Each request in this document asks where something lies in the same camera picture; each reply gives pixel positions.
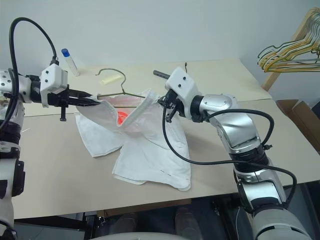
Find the white tube with blue cap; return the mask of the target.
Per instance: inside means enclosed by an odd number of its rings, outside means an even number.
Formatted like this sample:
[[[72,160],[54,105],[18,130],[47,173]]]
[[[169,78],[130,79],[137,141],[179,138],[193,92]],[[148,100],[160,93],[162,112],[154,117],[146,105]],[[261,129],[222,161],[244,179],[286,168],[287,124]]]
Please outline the white tube with blue cap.
[[[80,76],[80,72],[79,72],[79,70],[78,70],[78,68],[77,68],[77,66],[76,66],[76,64],[75,64],[75,62],[74,62],[69,50],[67,48],[62,48],[61,49],[61,53],[62,53],[66,63],[68,64],[71,72],[73,73],[73,75],[75,77]]]

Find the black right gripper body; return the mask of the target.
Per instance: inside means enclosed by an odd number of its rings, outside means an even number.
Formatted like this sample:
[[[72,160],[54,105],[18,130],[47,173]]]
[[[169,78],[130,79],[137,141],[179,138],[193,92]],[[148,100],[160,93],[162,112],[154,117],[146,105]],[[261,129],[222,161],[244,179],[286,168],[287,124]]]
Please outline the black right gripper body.
[[[184,104],[180,99],[178,99],[178,95],[172,89],[170,89],[165,96],[167,107],[163,107],[164,120],[167,123],[171,123],[176,112],[178,112],[180,117],[185,118]]]

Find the white shirt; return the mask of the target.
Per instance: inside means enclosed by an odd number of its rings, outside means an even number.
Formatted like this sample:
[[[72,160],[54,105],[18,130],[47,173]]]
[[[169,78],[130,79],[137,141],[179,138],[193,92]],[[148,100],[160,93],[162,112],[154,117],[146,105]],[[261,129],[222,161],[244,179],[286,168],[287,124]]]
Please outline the white shirt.
[[[147,89],[137,97],[105,96],[95,106],[78,106],[76,124],[93,158],[120,151],[115,178],[136,185],[156,182],[180,191],[191,187],[191,165],[171,151],[162,129],[159,95]]]

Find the olive wire hanger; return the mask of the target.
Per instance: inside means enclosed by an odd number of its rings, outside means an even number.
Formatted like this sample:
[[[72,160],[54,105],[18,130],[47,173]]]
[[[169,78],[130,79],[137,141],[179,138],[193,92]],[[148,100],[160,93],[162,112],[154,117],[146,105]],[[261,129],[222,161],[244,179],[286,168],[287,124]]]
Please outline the olive wire hanger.
[[[125,91],[124,89],[124,83],[126,82],[127,80],[127,77],[126,75],[121,71],[121,70],[118,70],[116,68],[102,68],[98,71],[98,73],[95,74],[95,76],[99,76],[103,71],[114,71],[114,72],[117,72],[119,73],[120,75],[122,75],[123,77],[123,80],[120,84],[120,87],[121,87],[121,92],[117,92],[117,93],[109,93],[109,94],[98,94],[97,95],[97,99],[98,100],[102,100],[104,97],[112,97],[112,96],[119,96],[119,95],[128,95],[128,96],[132,96],[132,97],[137,97],[137,98],[142,98],[142,99],[145,99],[146,97],[143,96],[143,95],[138,95],[138,94],[134,94],[134,93],[129,93],[127,91]]]

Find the pale yellow strip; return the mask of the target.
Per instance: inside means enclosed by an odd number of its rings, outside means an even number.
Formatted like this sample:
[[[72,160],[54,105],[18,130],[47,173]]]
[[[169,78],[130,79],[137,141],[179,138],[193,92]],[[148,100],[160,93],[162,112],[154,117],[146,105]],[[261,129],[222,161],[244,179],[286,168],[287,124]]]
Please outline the pale yellow strip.
[[[100,83],[102,85],[108,85],[117,81],[120,81],[122,79],[122,76],[119,74],[114,74],[114,75],[110,75],[107,77],[104,77],[103,79],[100,80]]]

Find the light grey robot torso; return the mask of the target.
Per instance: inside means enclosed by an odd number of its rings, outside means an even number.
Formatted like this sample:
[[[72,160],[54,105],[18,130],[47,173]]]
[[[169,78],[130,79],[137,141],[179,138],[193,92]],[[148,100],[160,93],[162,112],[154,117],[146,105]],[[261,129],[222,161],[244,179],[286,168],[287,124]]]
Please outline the light grey robot torso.
[[[124,232],[104,235],[91,240],[188,240],[179,235],[160,232]]]

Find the dark grey perforated metal bar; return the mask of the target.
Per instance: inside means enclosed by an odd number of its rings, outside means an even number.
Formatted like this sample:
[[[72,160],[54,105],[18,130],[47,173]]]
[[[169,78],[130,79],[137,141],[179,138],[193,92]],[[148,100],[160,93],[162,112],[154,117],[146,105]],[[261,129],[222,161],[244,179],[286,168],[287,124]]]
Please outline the dark grey perforated metal bar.
[[[170,78],[170,75],[169,74],[166,74],[166,73],[163,73],[163,72],[160,72],[158,70],[154,70],[153,71],[153,74],[157,77],[160,77],[160,78],[163,78],[163,79],[166,79],[168,80]]]

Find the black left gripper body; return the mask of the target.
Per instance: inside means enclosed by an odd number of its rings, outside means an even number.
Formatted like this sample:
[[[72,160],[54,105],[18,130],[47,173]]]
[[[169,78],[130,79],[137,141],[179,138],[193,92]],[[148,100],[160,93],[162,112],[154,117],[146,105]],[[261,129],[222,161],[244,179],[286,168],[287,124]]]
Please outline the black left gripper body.
[[[60,121],[66,122],[66,109],[69,105],[73,105],[73,98],[77,98],[78,93],[74,89],[70,89],[69,85],[67,88],[59,93],[49,93],[48,94],[48,104],[50,106],[59,107],[60,108]]]

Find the brown cardboard box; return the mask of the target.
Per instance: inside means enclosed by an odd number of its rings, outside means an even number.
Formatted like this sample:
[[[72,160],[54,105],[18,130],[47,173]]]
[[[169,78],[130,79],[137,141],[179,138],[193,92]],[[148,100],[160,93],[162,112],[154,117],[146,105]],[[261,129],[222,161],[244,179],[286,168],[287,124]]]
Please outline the brown cardboard box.
[[[304,101],[298,99],[277,100],[276,104],[320,154],[320,118]]]

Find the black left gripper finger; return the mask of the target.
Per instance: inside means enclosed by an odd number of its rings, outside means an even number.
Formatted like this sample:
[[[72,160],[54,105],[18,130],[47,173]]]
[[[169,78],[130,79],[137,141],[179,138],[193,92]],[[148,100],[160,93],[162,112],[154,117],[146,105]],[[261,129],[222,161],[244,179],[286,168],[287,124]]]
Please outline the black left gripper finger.
[[[90,106],[99,105],[100,102],[95,101],[93,99],[88,99],[88,98],[69,97],[67,100],[67,104],[72,106],[78,106],[78,107],[90,107]]]
[[[69,89],[69,97],[71,98],[89,98],[93,95],[90,93],[87,93],[85,91],[75,90],[75,89]]]

